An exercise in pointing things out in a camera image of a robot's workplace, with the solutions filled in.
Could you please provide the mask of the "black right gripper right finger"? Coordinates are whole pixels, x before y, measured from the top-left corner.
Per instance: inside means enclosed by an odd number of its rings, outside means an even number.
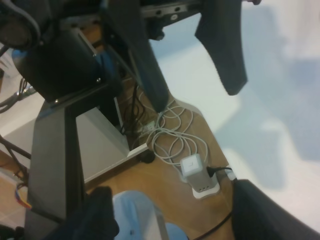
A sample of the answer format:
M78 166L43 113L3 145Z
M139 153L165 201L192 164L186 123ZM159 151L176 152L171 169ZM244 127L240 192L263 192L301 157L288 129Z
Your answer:
M240 0L205 0L195 37L211 57L219 79L230 96L247 83L242 38Z

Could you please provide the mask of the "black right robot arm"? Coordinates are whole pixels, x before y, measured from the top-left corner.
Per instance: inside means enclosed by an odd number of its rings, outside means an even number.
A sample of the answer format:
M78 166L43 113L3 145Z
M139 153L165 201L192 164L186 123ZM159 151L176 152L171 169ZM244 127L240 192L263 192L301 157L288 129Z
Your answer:
M113 240L111 189L85 194L76 118L121 90L122 65L162 112L169 99L149 43L200 14L195 37L230 96L247 83L240 0L3 0L0 42L45 100L34 125L26 240Z

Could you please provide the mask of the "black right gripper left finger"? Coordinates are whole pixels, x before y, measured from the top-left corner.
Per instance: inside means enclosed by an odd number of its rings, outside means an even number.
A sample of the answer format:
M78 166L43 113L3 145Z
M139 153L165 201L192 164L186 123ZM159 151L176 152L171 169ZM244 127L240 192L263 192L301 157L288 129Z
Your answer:
M100 17L124 41L134 59L133 67L139 83L153 109L160 113L169 94L163 74L149 43L138 0L103 0Z

